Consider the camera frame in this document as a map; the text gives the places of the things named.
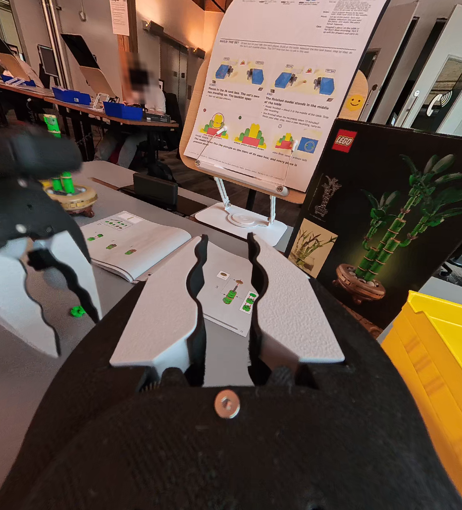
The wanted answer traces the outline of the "yellow plastic bin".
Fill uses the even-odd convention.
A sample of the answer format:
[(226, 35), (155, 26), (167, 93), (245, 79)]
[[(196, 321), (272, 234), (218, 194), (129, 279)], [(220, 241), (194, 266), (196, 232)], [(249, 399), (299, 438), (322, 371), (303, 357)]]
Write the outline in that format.
[(462, 495), (462, 305), (410, 291), (381, 346)]

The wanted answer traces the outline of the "background wooden table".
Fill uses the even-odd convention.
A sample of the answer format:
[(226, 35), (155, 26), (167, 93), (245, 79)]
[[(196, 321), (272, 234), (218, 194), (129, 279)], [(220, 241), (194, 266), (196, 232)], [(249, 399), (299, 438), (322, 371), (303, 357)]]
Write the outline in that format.
[(48, 95), (45, 89), (34, 87), (14, 87), (0, 82), (0, 101), (17, 106), (16, 115), (19, 122), (32, 125), (46, 125), (43, 121), (43, 110), (54, 110), (60, 120), (62, 133), (73, 140), (79, 147), (83, 161), (94, 159), (95, 142), (93, 128), (96, 127), (104, 134), (114, 130), (125, 135), (139, 131), (153, 132), (155, 136), (160, 132), (176, 131), (179, 124), (175, 122), (156, 122), (152, 120), (130, 120), (108, 116), (105, 112), (94, 110), (85, 105), (65, 103)]

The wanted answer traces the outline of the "green bamboo brick model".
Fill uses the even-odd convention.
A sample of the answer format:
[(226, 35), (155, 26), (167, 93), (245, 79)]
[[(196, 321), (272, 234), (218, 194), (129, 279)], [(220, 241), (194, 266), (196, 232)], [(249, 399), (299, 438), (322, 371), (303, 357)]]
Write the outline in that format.
[(58, 177), (40, 180), (43, 190), (49, 197), (59, 203), (71, 215), (94, 217), (93, 206), (98, 195), (91, 187), (84, 187), (73, 182), (70, 171), (64, 171)]

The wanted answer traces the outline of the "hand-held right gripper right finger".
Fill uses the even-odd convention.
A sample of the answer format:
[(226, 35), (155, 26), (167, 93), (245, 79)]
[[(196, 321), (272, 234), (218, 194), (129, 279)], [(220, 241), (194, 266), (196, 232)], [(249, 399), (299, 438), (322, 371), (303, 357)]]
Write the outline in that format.
[(249, 332), (248, 372), (265, 385), (280, 367), (342, 363), (344, 353), (306, 273), (254, 233), (247, 235), (257, 291)]

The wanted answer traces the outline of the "grey desk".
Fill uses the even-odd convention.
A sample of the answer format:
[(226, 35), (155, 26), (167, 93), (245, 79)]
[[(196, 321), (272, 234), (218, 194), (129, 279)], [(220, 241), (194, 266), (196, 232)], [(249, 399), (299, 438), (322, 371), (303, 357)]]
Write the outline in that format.
[[(104, 162), (87, 162), (74, 182), (93, 187), (98, 201), (93, 207), (94, 218), (77, 216), (80, 226), (111, 214), (127, 211), (146, 220), (181, 228), (197, 236), (206, 234), (214, 245), (237, 256), (248, 258), (247, 243), (198, 222), (172, 214), (114, 190), (127, 186), (125, 176), (131, 171)], [(28, 269), (30, 294), (43, 306), (45, 315), (59, 333), (62, 356), (58, 359), (39, 353), (25, 342), (0, 326), (0, 487), (20, 449), (24, 435), (40, 404), (44, 393), (62, 363), (87, 335), (94, 323), (87, 317), (74, 318), (70, 309), (78, 304), (76, 296), (68, 290), (62, 278), (59, 287), (51, 288), (41, 273)]]

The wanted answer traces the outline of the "open instruction booklet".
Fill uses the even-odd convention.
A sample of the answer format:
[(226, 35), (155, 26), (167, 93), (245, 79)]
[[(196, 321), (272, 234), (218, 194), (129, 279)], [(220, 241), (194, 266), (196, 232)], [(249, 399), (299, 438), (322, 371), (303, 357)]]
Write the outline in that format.
[[(192, 238), (185, 230), (160, 225), (123, 211), (81, 227), (94, 265), (130, 283), (145, 281)], [(208, 243), (204, 287), (198, 294), (206, 319), (247, 336), (258, 296), (252, 265)]]

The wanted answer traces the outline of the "black bamboo set box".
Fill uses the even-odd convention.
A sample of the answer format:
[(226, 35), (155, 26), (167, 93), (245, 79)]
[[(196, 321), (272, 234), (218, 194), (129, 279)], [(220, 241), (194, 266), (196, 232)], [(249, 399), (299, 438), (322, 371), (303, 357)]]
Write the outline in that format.
[(337, 119), (285, 252), (385, 329), (462, 243), (462, 137)]

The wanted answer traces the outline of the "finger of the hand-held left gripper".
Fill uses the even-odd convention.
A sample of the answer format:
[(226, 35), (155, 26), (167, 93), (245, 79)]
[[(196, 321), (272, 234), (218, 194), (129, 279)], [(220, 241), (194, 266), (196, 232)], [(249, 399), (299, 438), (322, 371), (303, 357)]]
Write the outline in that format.
[(34, 241), (27, 258), (28, 264), (36, 271), (59, 271), (86, 314), (94, 323), (100, 322), (100, 297), (91, 260), (81, 251), (69, 232), (56, 233), (48, 239)]
[(37, 351), (58, 358), (58, 335), (27, 290), (28, 271), (21, 261), (27, 246), (27, 239), (20, 238), (0, 249), (0, 325)]

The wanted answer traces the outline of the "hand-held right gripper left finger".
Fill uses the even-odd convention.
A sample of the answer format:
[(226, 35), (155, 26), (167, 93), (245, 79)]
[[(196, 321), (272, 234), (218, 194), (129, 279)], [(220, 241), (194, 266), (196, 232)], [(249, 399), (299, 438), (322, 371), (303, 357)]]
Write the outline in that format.
[(192, 238), (148, 277), (110, 358), (113, 367), (148, 367), (149, 380), (179, 369), (190, 386), (205, 376), (204, 286), (207, 235)]

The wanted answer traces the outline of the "wooden stand with smiley sticker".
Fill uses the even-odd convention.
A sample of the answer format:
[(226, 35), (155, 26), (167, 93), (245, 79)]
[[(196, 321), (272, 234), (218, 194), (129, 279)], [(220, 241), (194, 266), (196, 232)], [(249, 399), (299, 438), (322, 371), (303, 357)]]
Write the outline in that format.
[(376, 91), (378, 84), (369, 88), (368, 80), (361, 70), (357, 70), (348, 95), (342, 105), (338, 118), (359, 120), (370, 95)]

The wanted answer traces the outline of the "blue plastic bin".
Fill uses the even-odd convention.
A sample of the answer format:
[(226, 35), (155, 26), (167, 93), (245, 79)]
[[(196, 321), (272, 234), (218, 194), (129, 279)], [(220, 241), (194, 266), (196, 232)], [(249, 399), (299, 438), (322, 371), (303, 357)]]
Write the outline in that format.
[(91, 96), (87, 93), (70, 89), (64, 89), (60, 87), (52, 87), (52, 92), (54, 94), (55, 99), (62, 101), (64, 103), (86, 106), (92, 104)]
[(143, 120), (143, 109), (141, 107), (113, 103), (111, 101), (104, 101), (103, 107), (108, 117), (133, 121)]

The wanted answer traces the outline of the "black electronic box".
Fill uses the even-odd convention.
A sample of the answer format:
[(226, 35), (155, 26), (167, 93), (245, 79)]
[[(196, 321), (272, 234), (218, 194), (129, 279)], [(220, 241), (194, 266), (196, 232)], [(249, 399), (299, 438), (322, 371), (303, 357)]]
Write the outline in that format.
[(162, 207), (167, 210), (178, 210), (178, 184), (146, 173), (136, 172), (133, 175), (133, 193), (135, 198)]

